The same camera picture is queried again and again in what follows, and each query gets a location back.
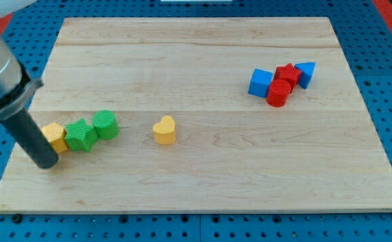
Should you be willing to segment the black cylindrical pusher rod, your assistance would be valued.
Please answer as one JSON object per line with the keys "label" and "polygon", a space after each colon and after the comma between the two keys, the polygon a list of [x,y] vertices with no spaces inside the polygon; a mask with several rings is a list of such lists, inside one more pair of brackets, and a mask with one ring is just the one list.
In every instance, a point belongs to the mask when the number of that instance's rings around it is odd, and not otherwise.
{"label": "black cylindrical pusher rod", "polygon": [[39,168],[48,169],[57,164],[57,152],[25,108],[2,121],[2,125]]}

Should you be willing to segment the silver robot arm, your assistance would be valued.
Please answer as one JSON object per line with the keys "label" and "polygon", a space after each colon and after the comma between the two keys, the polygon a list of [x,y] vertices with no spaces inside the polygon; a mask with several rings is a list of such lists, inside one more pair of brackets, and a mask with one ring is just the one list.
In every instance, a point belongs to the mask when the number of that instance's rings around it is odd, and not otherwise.
{"label": "silver robot arm", "polygon": [[[0,18],[33,2],[0,0]],[[0,35],[0,124],[39,168],[48,169],[57,164],[58,154],[24,107],[43,85],[29,76]]]}

